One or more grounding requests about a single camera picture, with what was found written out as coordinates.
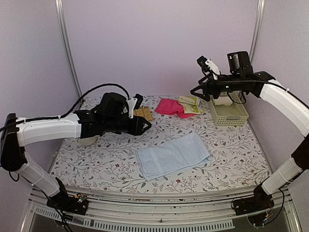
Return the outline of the cream towel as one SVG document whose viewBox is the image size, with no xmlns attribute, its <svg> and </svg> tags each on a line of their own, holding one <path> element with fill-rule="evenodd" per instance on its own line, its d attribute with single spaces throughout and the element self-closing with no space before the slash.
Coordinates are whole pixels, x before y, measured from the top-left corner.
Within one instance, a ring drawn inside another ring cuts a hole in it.
<svg viewBox="0 0 309 232">
<path fill-rule="evenodd" d="M 217 99 L 212 99 L 212 103 L 214 105 L 224 105 L 224 106 L 230 106 L 233 104 L 233 101 L 228 97 L 227 95 L 220 96 Z"/>
</svg>

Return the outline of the light blue towel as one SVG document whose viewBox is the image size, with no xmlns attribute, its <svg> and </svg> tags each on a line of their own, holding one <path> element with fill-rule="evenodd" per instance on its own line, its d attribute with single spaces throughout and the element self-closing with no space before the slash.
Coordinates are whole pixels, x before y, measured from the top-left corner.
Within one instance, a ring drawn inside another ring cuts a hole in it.
<svg viewBox="0 0 309 232">
<path fill-rule="evenodd" d="M 150 181 L 211 162 L 211 156 L 196 133 L 172 139 L 136 152 L 142 176 Z"/>
</svg>

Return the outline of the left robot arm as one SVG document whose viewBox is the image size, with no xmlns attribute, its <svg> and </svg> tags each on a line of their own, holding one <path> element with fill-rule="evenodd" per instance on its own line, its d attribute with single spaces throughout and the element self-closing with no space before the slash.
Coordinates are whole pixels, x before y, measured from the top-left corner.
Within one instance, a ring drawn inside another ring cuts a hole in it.
<svg viewBox="0 0 309 232">
<path fill-rule="evenodd" d="M 66 116 L 17 118 L 7 116 L 0 139 L 0 165 L 8 172 L 24 177 L 40 188 L 62 210 L 72 205 L 61 181 L 48 174 L 25 151 L 25 146 L 36 142 L 65 138 L 88 139 L 106 132 L 143 135 L 151 123 L 134 115 L 143 97 L 137 94 L 126 99 L 117 93 L 105 93 L 101 102 L 90 110 L 76 110 Z"/>
</svg>

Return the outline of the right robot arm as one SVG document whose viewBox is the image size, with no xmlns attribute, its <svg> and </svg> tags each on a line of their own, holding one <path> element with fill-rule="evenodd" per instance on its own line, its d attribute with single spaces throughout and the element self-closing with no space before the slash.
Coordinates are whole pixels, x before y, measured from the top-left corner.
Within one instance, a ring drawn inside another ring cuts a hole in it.
<svg viewBox="0 0 309 232">
<path fill-rule="evenodd" d="M 190 93 L 207 102 L 218 99 L 221 93 L 251 93 L 279 110 L 304 136 L 291 157 L 254 189 L 249 204 L 254 211 L 259 211 L 267 205 L 275 191 L 309 168 L 309 107 L 272 75 L 265 71 L 254 72 L 248 52 L 229 53 L 227 58 L 230 73 L 221 74 L 211 59 L 199 57 L 197 63 L 204 77 Z"/>
</svg>

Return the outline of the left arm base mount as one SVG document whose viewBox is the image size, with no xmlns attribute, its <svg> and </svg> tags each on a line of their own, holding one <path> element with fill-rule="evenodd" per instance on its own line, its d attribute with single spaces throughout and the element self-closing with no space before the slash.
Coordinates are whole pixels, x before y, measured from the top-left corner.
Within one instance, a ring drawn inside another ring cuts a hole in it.
<svg viewBox="0 0 309 232">
<path fill-rule="evenodd" d="M 80 193 L 69 196 L 61 180 L 56 177 L 56 181 L 59 184 L 59 193 L 53 197 L 48 197 L 46 205 L 60 211 L 85 216 L 89 205 L 87 196 Z"/>
</svg>

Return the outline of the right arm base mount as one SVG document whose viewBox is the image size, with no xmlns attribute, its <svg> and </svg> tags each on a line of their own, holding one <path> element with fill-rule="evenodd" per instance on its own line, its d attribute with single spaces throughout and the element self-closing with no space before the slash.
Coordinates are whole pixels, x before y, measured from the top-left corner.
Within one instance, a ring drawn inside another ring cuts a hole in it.
<svg viewBox="0 0 309 232">
<path fill-rule="evenodd" d="M 231 201 L 231 208 L 236 215 L 244 215 L 260 210 L 272 209 L 274 207 L 272 195 L 267 195 L 262 189 L 262 184 L 256 186 L 253 190 L 253 196 L 247 198 L 239 198 Z"/>
</svg>

